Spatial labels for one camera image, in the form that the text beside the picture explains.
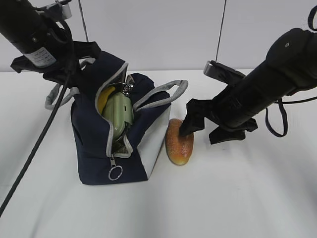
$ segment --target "white bag panel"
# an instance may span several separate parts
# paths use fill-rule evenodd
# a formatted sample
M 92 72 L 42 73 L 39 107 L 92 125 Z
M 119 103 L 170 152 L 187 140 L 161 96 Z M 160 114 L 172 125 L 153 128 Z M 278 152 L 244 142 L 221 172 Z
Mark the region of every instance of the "white bag panel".
M 164 141 L 166 130 L 169 123 L 170 107 L 158 117 L 145 132 L 137 150 L 147 173 L 150 177 L 155 161 L 157 160 L 160 147 Z

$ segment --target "zipper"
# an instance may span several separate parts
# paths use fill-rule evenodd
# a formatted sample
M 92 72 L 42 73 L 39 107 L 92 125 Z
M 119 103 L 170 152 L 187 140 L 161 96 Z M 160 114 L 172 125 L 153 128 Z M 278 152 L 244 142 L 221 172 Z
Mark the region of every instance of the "zipper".
M 111 158 L 110 158 L 110 163 L 111 163 L 111 169 L 109 170 L 108 178 L 109 178 L 111 181 L 116 181 L 117 179 L 119 179 L 119 178 L 121 177 L 122 172 L 123 172 L 123 168 L 122 168 L 122 166 L 117 165 L 117 164 L 115 163 L 114 155 L 113 155 L 113 154 L 112 154 L 112 156 L 111 156 Z M 113 178 L 113 177 L 111 176 L 111 173 L 112 173 L 114 170 L 116 170 L 116 169 L 119 169 L 119 170 L 120 170 L 120 173 L 119 173 L 119 175 L 118 175 L 117 177 Z
M 112 140 L 113 140 L 113 124 L 108 121 L 107 119 L 105 119 L 98 111 L 98 98 L 99 95 L 101 94 L 101 92 L 103 91 L 103 89 L 108 85 L 113 83 L 113 81 L 128 67 L 128 63 L 125 62 L 122 67 L 106 82 L 104 82 L 102 84 L 102 86 L 98 89 L 97 93 L 96 93 L 96 97 L 95 97 L 95 108 L 97 113 L 109 124 L 109 135 L 108 135 L 108 141 L 107 141 L 107 146 L 106 146 L 106 156 L 107 157 L 112 157 L 112 152 L 111 152 L 111 148 L 112 148 Z
M 124 135 L 123 143 L 124 143 L 124 147 L 125 147 L 127 153 L 113 153 L 113 155 L 115 157 L 118 157 L 118 158 L 127 159 L 127 158 L 129 158 L 131 156 L 131 154 L 133 152 L 132 145 L 130 144 L 127 135 Z

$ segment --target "zipper pull ring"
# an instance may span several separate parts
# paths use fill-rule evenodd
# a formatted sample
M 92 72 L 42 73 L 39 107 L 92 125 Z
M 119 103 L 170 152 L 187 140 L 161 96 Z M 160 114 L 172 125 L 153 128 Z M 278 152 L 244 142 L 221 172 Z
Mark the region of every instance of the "zipper pull ring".
M 111 181 L 116 181 L 117 179 L 119 179 L 119 178 L 121 177 L 122 172 L 123 172 L 123 168 L 122 168 L 122 166 L 117 165 L 117 164 L 115 163 L 113 154 L 111 155 L 110 163 L 111 163 L 111 169 L 109 170 L 108 178 L 109 178 Z M 111 177 L 111 173 L 112 173 L 112 171 L 114 171 L 114 170 L 117 169 L 117 168 L 120 169 L 120 173 L 119 173 L 119 175 L 118 175 L 117 177 L 112 178 L 112 177 Z

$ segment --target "metal ring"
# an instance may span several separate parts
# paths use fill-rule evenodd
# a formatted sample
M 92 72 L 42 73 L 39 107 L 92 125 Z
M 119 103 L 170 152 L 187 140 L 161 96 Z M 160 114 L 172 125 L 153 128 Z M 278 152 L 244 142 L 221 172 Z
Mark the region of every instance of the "metal ring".
M 112 172 L 113 170 L 115 170 L 116 168 L 120 168 L 120 169 L 121 169 L 121 172 L 120 172 L 120 174 L 119 174 L 116 178 L 111 178 L 111 172 Z M 108 178 L 109 178 L 111 181 L 116 181 L 117 179 L 119 179 L 119 178 L 121 177 L 122 172 L 123 172 L 123 168 L 122 168 L 120 165 L 113 166 L 113 167 L 109 170 Z

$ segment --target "bread roll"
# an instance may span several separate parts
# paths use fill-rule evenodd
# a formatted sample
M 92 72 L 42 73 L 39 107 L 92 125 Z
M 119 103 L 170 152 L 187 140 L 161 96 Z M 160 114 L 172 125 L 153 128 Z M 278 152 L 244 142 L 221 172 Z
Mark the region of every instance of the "bread roll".
M 194 146 L 193 133 L 183 137 L 179 136 L 182 122 L 180 119 L 169 120 L 165 139 L 167 155 L 177 165 L 184 165 L 188 162 Z

